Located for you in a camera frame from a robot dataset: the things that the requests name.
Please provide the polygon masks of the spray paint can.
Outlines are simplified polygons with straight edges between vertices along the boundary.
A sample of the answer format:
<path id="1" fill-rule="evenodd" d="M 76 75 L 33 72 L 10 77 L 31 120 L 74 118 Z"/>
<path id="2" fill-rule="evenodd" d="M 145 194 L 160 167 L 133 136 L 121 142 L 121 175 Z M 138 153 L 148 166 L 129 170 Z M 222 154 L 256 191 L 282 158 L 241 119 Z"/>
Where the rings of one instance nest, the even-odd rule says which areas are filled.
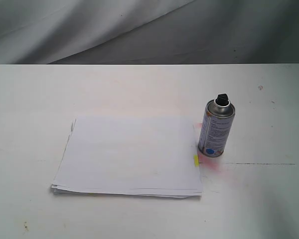
<path id="1" fill-rule="evenodd" d="M 202 154 L 208 157 L 223 154 L 234 117 L 235 107 L 227 94 L 219 94 L 206 104 L 198 141 Z"/>

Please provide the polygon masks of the white paper stack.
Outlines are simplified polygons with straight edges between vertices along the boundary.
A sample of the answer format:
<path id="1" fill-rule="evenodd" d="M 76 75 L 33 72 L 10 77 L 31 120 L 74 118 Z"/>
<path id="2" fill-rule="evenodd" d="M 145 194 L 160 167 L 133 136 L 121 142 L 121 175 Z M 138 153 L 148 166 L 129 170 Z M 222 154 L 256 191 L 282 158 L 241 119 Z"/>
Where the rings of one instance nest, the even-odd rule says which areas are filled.
<path id="1" fill-rule="evenodd" d="M 183 117 L 78 117 L 51 189 L 70 194 L 200 196 L 194 126 Z"/>

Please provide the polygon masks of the grey backdrop cloth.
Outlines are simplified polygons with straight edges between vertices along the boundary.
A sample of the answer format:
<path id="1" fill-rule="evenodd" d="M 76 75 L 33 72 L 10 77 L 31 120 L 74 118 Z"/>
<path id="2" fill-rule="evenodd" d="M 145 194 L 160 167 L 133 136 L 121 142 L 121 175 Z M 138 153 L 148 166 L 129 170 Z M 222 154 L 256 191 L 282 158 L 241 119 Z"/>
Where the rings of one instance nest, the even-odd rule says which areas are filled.
<path id="1" fill-rule="evenodd" d="M 299 0 L 0 0 L 0 64 L 299 63 Z"/>

